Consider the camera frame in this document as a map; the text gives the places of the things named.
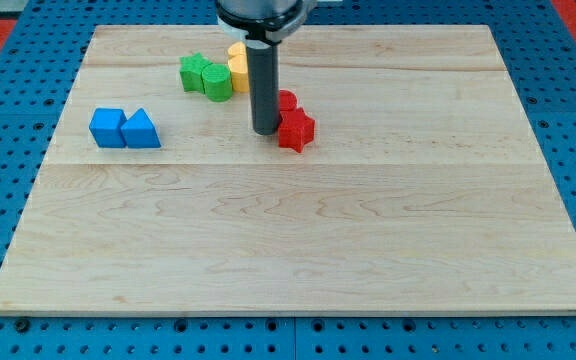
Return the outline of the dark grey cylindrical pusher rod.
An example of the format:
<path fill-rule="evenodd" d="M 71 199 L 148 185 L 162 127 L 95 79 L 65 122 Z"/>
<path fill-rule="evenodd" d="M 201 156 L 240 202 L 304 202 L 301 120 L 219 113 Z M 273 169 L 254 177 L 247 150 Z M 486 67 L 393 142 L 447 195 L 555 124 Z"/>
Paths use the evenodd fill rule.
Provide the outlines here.
<path fill-rule="evenodd" d="M 278 47 L 252 40 L 245 45 L 253 130 L 273 135 L 280 122 Z"/>

